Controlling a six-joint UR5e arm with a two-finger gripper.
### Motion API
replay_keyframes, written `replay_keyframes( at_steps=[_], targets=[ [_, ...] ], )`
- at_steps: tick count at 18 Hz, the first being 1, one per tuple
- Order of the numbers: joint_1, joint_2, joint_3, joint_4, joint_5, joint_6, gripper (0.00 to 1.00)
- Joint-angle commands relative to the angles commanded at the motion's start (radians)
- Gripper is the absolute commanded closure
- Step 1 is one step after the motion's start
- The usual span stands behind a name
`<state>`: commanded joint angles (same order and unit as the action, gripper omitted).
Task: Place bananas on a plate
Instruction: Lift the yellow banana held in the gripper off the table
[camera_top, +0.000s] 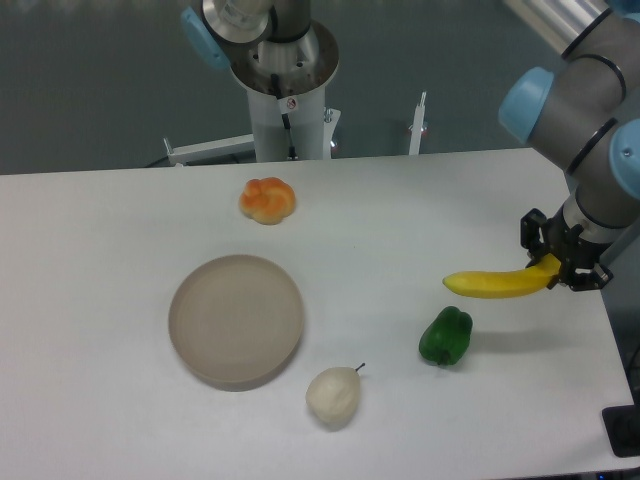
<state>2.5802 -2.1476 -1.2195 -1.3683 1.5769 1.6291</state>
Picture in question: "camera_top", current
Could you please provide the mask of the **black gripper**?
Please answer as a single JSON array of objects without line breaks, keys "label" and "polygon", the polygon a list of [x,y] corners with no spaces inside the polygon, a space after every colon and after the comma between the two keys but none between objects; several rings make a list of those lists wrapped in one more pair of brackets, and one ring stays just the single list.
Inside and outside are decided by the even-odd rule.
[{"label": "black gripper", "polygon": [[559,262],[560,270],[551,277],[546,288],[557,285],[572,291],[602,290],[613,273],[600,264],[607,243],[596,243],[582,237],[581,225],[568,227],[563,219],[550,219],[537,208],[520,220],[520,245],[527,252],[530,263],[538,263],[548,252]]}]

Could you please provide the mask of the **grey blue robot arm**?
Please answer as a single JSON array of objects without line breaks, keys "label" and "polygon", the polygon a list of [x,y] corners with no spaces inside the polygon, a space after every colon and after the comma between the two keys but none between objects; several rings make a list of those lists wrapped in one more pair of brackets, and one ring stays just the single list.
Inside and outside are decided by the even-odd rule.
[{"label": "grey blue robot arm", "polygon": [[[614,110],[639,86],[639,5],[630,1],[513,1],[511,10],[566,62],[526,72],[498,112],[500,124],[566,175],[576,189],[552,217],[520,222],[526,268],[458,272],[444,279],[473,298],[512,298],[565,285],[597,290],[612,277],[602,255],[639,216],[639,124]],[[325,87],[339,61],[333,35],[306,1],[203,1],[182,12],[200,58],[244,87],[260,161],[327,158],[336,113]]]}]

